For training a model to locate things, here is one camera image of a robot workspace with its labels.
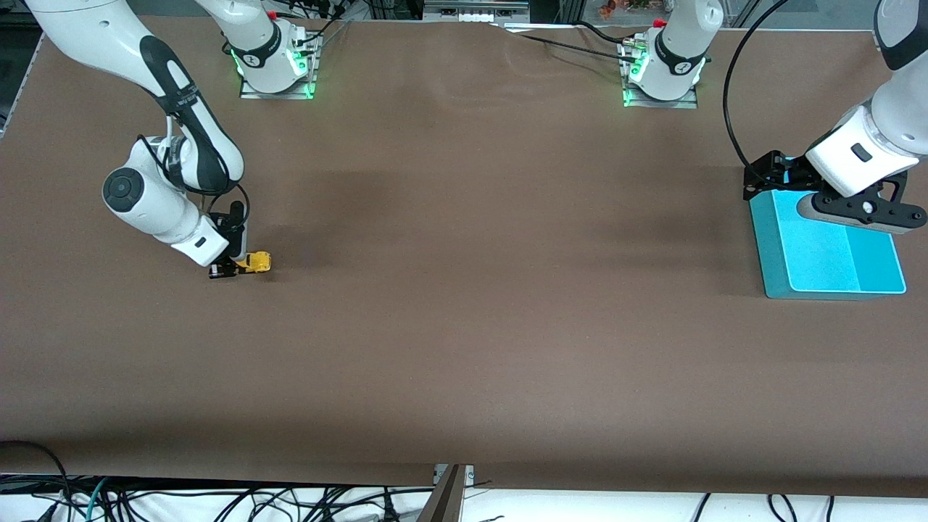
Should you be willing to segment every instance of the yellow object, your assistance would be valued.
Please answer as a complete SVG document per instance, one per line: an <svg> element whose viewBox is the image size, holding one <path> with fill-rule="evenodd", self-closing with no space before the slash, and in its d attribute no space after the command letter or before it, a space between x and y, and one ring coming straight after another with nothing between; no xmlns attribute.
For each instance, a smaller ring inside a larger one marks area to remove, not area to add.
<svg viewBox="0 0 928 522"><path fill-rule="evenodd" d="M246 274L266 272L271 269L271 253L249 252L245 254L245 259L236 261L236 265L244 268Z"/></svg>

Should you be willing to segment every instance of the teal cable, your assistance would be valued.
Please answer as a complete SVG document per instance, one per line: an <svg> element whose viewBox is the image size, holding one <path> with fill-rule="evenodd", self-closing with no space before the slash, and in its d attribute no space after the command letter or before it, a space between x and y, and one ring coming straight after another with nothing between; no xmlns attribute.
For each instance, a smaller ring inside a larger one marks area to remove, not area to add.
<svg viewBox="0 0 928 522"><path fill-rule="evenodd" d="M94 488L94 492L90 494L90 501L87 503L87 518L84 519L84 522L90 522L94 518L94 504L97 503L97 497L100 494L100 490L103 489L103 484L106 483L110 478L104 476L97 482L97 486Z"/></svg>

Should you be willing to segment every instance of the brown table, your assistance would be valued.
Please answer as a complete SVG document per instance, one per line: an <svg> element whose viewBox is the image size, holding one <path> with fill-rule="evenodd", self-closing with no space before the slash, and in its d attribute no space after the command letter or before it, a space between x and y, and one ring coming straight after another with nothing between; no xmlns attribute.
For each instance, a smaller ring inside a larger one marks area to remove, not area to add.
<svg viewBox="0 0 928 522"><path fill-rule="evenodd" d="M241 147L275 268L209 281L112 216L163 118L45 42L0 145L2 437L87 475L928 494L928 232L897 242L905 296L764 297L719 108L741 33L661 111L468 23L353 24L317 99L239 100L209 19L147 23ZM752 157L888 77L868 33L759 33L736 74Z"/></svg>

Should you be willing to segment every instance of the cyan plastic container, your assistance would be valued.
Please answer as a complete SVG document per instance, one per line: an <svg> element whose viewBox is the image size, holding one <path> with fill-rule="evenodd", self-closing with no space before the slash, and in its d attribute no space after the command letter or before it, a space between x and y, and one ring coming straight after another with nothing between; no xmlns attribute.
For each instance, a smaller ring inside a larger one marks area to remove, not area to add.
<svg viewBox="0 0 928 522"><path fill-rule="evenodd" d="M751 200L767 297L857 301L904 294L893 236L805 219L796 204L808 193L770 190Z"/></svg>

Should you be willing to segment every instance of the white floor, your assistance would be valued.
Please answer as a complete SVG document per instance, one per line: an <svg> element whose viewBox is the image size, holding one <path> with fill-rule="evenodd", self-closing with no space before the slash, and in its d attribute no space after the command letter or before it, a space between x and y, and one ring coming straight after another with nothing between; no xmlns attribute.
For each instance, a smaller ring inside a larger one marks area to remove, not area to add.
<svg viewBox="0 0 928 522"><path fill-rule="evenodd" d="M275 490L269 490L268 498ZM342 500L356 500L382 492L377 488L359 488ZM297 490L300 502L318 500L321 489ZM701 494L693 493L617 493L579 491L539 491L518 489L472 489L466 494L461 522L486 522L502 516L501 522L691 522ZM232 497L210 496L177 498L151 495L133 501L135 509L151 522L209 522L226 506ZM420 509L428 493L394 494L396 511L403 513ZM825 497L790 496L799 522L825 520ZM0 522L24 522L37 519L50 505L50 500L35 499L28 495L0 495ZM279 507L289 510L297 519L296 508L285 503ZM227 522L245 522L252 509L251 502L242 502ZM789 519L785 508L780 505ZM345 510L335 518L338 522L360 521L368 515L380 515L375 506L359 506ZM66 510L59 509L54 522L64 522ZM831 519L834 522L923 522L928 520L928 500L873 499L839 497ZM702 513L702 522L727 521L776 522L767 508L765 495L713 495ZM256 522L290 522L284 513L265 509Z"/></svg>

